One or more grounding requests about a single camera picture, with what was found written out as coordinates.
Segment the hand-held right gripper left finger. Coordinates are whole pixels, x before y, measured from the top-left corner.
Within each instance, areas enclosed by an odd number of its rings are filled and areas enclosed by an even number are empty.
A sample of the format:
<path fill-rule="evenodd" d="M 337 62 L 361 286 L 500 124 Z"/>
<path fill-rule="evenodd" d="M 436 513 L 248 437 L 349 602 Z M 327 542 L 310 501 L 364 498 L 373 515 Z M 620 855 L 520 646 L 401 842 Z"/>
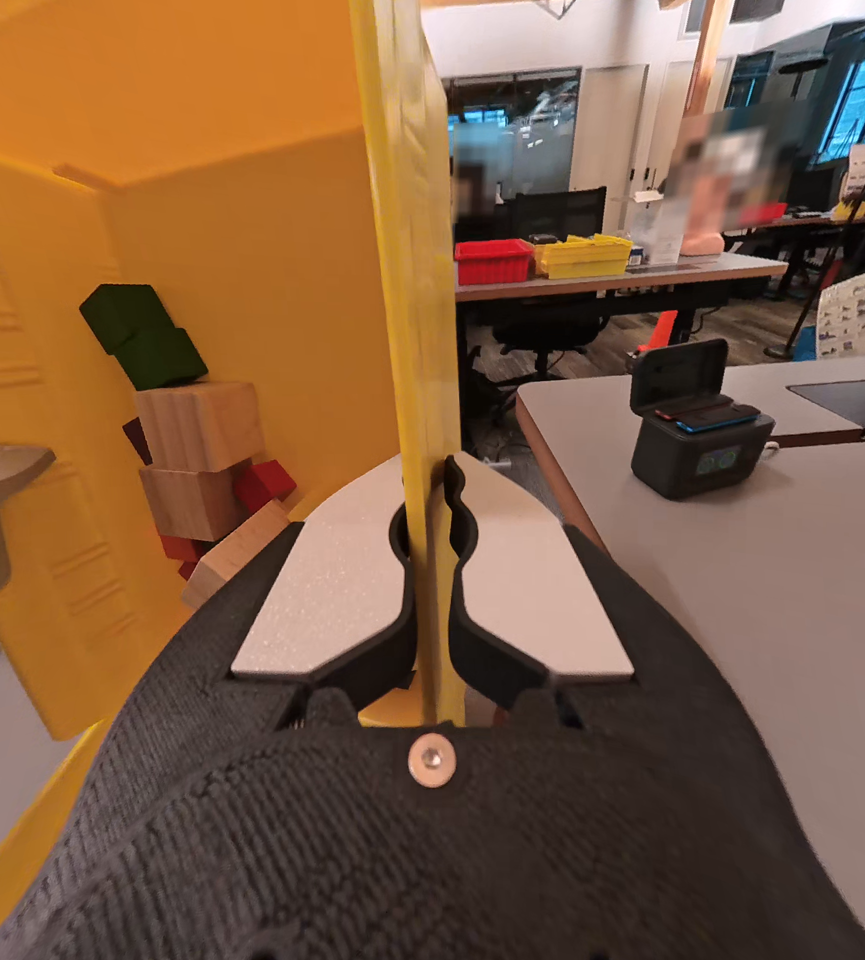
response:
<path fill-rule="evenodd" d="M 415 574 L 399 454 L 315 508 L 231 665 L 234 678 L 335 689 L 361 711 L 412 674 Z"/>

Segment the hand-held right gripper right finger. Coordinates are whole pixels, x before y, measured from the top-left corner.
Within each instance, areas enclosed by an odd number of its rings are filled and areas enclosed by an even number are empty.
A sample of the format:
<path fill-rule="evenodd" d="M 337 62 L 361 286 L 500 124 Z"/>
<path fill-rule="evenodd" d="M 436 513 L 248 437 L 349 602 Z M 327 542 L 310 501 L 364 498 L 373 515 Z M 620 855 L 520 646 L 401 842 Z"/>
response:
<path fill-rule="evenodd" d="M 629 682 L 631 658 L 556 516 L 465 452 L 444 462 L 443 484 L 449 655 L 466 685 L 510 711 L 525 691 Z"/>

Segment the yellow plastic box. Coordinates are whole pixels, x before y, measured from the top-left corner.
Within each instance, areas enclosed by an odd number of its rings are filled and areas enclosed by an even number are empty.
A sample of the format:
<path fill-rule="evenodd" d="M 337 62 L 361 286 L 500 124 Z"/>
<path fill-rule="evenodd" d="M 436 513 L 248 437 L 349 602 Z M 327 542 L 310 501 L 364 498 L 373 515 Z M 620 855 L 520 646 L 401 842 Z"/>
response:
<path fill-rule="evenodd" d="M 113 266 L 215 381 L 254 384 L 297 517 L 395 452 L 436 630 L 432 470 L 459 445 L 446 105 L 418 2 L 42 2 L 0 21 L 0 159 L 84 186 Z M 105 503 L 136 618 L 112 710 L 0 852 L 0 920 L 115 713 L 188 614 L 121 424 Z"/>
<path fill-rule="evenodd" d="M 0 158 L 0 443 L 54 455 L 3 510 L 0 642 L 56 740 L 112 711 L 136 651 L 105 503 L 122 390 L 79 313 L 112 266 L 94 191 Z"/>

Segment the heap of natural wood blocks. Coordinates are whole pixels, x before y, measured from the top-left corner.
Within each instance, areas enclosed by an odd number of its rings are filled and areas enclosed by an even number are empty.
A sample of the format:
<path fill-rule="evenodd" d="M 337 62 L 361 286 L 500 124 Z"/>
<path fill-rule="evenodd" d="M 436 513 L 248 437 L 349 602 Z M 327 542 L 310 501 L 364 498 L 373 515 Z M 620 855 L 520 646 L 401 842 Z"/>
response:
<path fill-rule="evenodd" d="M 148 448 L 140 484 L 164 552 L 181 564 L 183 603 L 196 610 L 287 530 L 296 484 L 279 462 L 258 459 L 252 384 L 140 390 L 135 404 Z"/>

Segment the pile of coloured wooden cubes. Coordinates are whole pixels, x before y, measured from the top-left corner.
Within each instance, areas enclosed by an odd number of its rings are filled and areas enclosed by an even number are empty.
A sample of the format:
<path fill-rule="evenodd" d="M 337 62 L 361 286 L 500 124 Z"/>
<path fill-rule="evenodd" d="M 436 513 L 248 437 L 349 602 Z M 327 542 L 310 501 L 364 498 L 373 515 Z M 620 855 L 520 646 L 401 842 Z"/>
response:
<path fill-rule="evenodd" d="M 113 357 L 125 373 L 134 389 L 134 402 L 139 391 L 197 382 L 241 382 L 210 379 L 205 360 L 192 338 L 172 320 L 159 295 L 148 284 L 101 284 L 80 304 L 79 311 L 103 352 Z M 138 453 L 141 470 L 149 462 L 149 449 L 137 409 L 133 419 L 123 426 L 123 433 Z M 267 452 L 265 436 L 263 439 L 264 450 L 258 461 L 277 461 L 263 458 Z"/>

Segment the black charging case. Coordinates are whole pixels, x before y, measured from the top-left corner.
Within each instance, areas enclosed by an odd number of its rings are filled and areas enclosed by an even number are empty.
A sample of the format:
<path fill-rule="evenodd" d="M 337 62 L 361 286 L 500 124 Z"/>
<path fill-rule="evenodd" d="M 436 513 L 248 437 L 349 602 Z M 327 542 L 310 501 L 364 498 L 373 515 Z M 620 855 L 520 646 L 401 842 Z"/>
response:
<path fill-rule="evenodd" d="M 736 486 L 753 473 L 775 420 L 723 393 L 725 339 L 650 350 L 630 367 L 629 405 L 641 424 L 631 472 L 662 498 Z"/>

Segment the orange plastic object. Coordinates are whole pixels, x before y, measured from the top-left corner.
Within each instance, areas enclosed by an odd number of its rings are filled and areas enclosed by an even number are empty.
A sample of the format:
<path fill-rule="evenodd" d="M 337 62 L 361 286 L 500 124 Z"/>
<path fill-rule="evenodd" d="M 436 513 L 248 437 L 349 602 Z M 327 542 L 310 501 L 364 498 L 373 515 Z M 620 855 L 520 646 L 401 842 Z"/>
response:
<path fill-rule="evenodd" d="M 645 354 L 668 346 L 678 314 L 679 312 L 677 310 L 665 310 L 661 312 L 648 341 L 637 348 L 637 353 Z"/>

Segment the red plastic bin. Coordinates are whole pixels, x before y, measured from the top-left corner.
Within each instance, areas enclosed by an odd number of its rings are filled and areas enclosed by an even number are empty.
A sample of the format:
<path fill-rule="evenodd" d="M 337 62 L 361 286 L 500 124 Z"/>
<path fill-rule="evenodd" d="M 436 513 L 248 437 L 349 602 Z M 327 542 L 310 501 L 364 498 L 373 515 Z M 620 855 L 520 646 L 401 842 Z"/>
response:
<path fill-rule="evenodd" d="M 535 270 L 535 246 L 519 238 L 465 241 L 454 245 L 453 261 L 458 286 L 518 284 Z"/>

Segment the yellow plastic bin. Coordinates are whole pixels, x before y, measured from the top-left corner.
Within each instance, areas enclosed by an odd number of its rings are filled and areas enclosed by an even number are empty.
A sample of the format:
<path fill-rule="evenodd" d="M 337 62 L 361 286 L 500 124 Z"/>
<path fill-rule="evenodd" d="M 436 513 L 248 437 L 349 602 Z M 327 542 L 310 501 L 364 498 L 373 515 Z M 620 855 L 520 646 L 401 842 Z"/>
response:
<path fill-rule="evenodd" d="M 629 265 L 631 240 L 604 234 L 533 247 L 536 275 L 550 281 L 584 280 L 622 275 Z"/>

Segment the grey office desk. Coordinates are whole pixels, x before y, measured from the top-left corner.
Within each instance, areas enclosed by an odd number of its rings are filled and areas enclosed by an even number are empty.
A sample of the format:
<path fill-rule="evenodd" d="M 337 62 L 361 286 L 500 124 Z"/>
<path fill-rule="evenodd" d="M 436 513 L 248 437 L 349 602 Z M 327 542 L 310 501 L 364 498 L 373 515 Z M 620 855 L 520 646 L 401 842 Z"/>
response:
<path fill-rule="evenodd" d="M 567 319 L 597 323 L 601 329 L 615 317 L 673 311 L 667 342 L 678 345 L 690 340 L 699 312 L 728 304 L 734 284 L 780 278 L 787 269 L 783 260 L 727 252 L 713 258 L 681 258 L 671 267 L 597 277 L 456 283 L 457 334 L 464 341 L 470 322 L 494 327 L 517 319 L 523 307 L 536 322 Z"/>

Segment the clear sign holder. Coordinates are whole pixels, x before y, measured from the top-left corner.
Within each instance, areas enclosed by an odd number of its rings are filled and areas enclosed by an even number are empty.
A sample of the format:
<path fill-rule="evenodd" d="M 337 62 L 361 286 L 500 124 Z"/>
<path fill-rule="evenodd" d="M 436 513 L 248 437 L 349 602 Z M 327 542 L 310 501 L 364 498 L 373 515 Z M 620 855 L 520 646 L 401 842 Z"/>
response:
<path fill-rule="evenodd" d="M 632 200 L 626 229 L 635 248 L 641 249 L 641 265 L 676 267 L 689 217 L 689 200 L 654 198 Z"/>

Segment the black office chair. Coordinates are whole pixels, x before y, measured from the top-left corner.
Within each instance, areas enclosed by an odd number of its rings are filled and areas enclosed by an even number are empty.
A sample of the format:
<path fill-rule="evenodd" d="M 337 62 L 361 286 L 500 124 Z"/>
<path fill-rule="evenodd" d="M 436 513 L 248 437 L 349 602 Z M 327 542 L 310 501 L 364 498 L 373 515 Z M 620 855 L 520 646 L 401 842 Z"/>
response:
<path fill-rule="evenodd" d="M 591 236 L 601 231 L 606 188 L 577 194 L 518 194 L 509 203 L 496 205 L 491 239 L 532 241 L 542 236 L 547 243 L 564 241 L 570 234 Z M 592 294 L 559 294 L 511 297 L 495 300 L 477 309 L 491 321 L 493 337 L 501 354 L 534 354 L 534 369 L 506 380 L 499 388 L 511 390 L 536 380 L 556 380 L 554 354 L 585 354 L 607 328 L 609 318 L 594 311 Z"/>

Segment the white printed sheet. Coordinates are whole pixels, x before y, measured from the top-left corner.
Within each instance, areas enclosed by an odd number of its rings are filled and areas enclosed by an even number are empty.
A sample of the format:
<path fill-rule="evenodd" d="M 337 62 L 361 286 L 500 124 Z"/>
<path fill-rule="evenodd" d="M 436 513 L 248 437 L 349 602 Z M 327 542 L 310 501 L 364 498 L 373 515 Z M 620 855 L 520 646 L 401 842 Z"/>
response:
<path fill-rule="evenodd" d="M 865 273 L 821 292 L 814 351 L 819 361 L 865 356 Z"/>

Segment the wooden pillar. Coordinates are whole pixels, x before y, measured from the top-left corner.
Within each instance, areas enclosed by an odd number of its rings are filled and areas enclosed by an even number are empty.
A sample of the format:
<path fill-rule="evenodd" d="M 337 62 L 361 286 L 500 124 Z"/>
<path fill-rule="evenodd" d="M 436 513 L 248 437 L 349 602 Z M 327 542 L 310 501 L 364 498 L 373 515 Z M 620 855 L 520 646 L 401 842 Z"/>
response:
<path fill-rule="evenodd" d="M 724 32 L 731 18 L 733 1 L 705 1 L 699 39 L 684 102 L 683 117 L 705 114 L 709 92 Z"/>

